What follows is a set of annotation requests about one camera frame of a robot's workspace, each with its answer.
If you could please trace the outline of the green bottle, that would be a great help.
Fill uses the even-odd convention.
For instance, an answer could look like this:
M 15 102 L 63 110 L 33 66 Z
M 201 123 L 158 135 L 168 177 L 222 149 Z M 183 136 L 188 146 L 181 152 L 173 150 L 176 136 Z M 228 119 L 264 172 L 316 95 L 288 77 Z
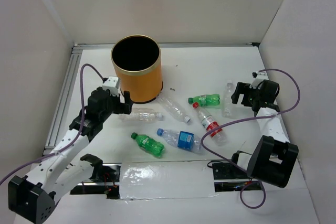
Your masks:
M 156 158 L 161 158 L 164 152 L 164 145 L 145 134 L 133 132 L 131 138 L 136 141 L 138 146 Z
M 189 104 L 198 103 L 199 106 L 214 107 L 220 105 L 219 94 L 204 94 L 188 98 Z

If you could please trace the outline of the clear bottle white cap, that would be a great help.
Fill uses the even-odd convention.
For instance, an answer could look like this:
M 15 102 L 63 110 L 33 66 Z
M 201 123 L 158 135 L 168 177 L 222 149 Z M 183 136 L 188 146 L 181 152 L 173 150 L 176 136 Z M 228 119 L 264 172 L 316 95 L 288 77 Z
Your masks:
M 191 123 L 190 116 L 179 103 L 162 94 L 156 97 L 156 99 L 158 103 L 177 121 L 184 122 L 186 124 Z

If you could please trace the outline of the blue label clear bottle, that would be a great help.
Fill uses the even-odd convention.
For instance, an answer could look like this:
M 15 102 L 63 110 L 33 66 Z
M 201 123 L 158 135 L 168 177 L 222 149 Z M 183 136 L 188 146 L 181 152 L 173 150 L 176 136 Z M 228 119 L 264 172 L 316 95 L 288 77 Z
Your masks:
M 156 134 L 162 137 L 170 146 L 203 155 L 201 139 L 191 132 L 164 130 L 159 128 Z

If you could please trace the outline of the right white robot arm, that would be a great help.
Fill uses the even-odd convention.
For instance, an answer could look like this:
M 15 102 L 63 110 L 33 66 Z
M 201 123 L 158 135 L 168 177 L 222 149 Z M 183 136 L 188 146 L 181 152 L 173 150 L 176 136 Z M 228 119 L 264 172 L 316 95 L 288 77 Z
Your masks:
M 293 170 L 299 149 L 291 144 L 284 134 L 279 110 L 274 101 L 279 93 L 279 84 L 269 80 L 256 79 L 252 84 L 238 82 L 231 96 L 232 103 L 238 103 L 242 94 L 241 104 L 250 107 L 258 120 L 261 139 L 257 144 L 248 166 L 242 160 L 229 165 L 229 172 L 235 178 L 242 177 L 246 172 L 268 184 L 286 187 Z

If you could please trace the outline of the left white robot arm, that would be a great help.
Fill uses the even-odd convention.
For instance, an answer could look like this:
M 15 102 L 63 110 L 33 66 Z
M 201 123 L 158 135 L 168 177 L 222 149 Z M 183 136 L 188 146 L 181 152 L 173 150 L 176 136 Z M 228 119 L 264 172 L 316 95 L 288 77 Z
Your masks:
M 14 176 L 8 183 L 8 207 L 32 223 L 44 223 L 60 199 L 85 180 L 99 181 L 105 168 L 102 159 L 85 154 L 76 158 L 102 130 L 112 114 L 130 114 L 130 93 L 113 95 L 98 87 L 88 98 L 85 111 L 72 121 L 65 136 L 45 158 L 23 177 Z

